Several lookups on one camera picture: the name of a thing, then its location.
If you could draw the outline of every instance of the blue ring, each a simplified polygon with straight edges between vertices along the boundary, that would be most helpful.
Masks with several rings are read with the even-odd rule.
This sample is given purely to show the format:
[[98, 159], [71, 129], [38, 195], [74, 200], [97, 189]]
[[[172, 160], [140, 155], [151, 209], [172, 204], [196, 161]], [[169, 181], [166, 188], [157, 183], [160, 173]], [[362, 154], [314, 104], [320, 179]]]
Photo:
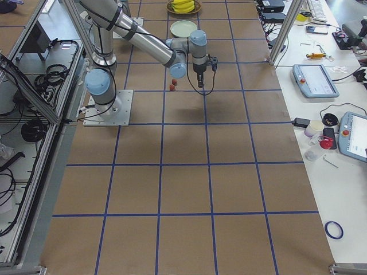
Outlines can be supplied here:
[[[328, 230], [328, 227], [329, 227], [330, 224], [334, 224], [334, 225], [336, 225], [339, 228], [339, 230], [340, 230], [340, 235], [339, 236], [335, 237], [335, 236], [333, 236], [333, 235], [330, 234], [330, 232]], [[337, 223], [337, 222], [334, 222], [334, 221], [327, 222], [325, 224], [325, 227], [324, 228], [325, 228], [326, 235], [328, 235], [332, 239], [341, 239], [344, 236], [343, 227], [339, 223]]]

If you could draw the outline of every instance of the white table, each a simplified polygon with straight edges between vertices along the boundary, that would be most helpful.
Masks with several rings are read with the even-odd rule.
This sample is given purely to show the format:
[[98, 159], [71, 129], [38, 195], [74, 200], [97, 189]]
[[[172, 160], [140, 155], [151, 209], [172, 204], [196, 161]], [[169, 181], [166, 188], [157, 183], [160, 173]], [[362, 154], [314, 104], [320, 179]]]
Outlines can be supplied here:
[[[325, 0], [324, 13], [330, 18], [329, 22], [337, 26], [336, 20], [327, 7]], [[353, 103], [367, 108], [367, 90], [362, 83], [357, 83], [352, 77], [336, 82], [340, 96], [334, 99], [307, 99], [294, 81], [292, 66], [294, 64], [323, 64], [327, 67], [332, 79], [348, 75], [359, 67], [352, 51], [339, 50], [331, 31], [328, 35], [306, 34], [304, 26], [294, 26], [289, 33], [289, 49], [280, 62], [276, 73], [282, 87], [290, 117], [320, 120], [319, 111], [330, 104]], [[313, 47], [321, 44], [327, 54], [335, 60], [307, 60], [305, 55], [313, 52]], [[333, 67], [345, 66], [347, 73], [332, 72]], [[330, 107], [327, 112], [339, 118], [346, 111], [364, 114], [362, 110], [346, 105]], [[295, 128], [302, 155], [310, 148], [309, 138], [303, 134], [303, 129]], [[336, 221], [344, 229], [344, 237], [340, 240], [327, 238], [336, 263], [367, 263], [367, 163], [347, 157], [338, 150], [329, 150], [327, 160], [339, 168], [333, 167], [322, 158], [310, 162], [304, 159], [304, 164], [313, 188], [315, 200], [323, 224]]]

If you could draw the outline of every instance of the bowl of bananas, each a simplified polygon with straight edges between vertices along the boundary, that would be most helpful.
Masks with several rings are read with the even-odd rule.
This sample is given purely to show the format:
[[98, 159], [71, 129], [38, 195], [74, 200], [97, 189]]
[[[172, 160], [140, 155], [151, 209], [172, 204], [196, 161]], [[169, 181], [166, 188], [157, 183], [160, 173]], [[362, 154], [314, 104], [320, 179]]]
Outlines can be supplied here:
[[169, 0], [167, 10], [173, 14], [195, 14], [201, 10], [198, 0]]

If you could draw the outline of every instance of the blue joint cap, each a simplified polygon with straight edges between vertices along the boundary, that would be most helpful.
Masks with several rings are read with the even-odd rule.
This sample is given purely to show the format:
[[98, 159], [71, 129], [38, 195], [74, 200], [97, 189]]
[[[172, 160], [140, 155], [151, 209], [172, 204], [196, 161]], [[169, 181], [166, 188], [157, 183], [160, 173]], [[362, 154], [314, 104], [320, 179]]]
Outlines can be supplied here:
[[85, 76], [85, 86], [94, 96], [103, 95], [110, 87], [110, 76], [101, 69], [93, 69]]
[[168, 47], [171, 47], [171, 43], [172, 43], [172, 38], [171, 38], [171, 39], [167, 39], [167, 40], [166, 40], [166, 45], [167, 45]]
[[203, 30], [195, 30], [190, 34], [190, 41], [197, 46], [205, 46], [206, 33]]
[[186, 75], [187, 66], [185, 63], [180, 62], [170, 67], [170, 74], [174, 78], [182, 78]]

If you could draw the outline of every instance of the keyboard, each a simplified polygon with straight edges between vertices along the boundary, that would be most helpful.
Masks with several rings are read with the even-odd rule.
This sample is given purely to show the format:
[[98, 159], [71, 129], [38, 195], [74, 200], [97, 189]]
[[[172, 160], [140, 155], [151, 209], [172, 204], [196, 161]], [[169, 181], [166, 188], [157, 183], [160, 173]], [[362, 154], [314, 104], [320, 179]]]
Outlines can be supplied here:
[[320, 0], [307, 0], [313, 21], [327, 22], [327, 18], [322, 10], [322, 3]]

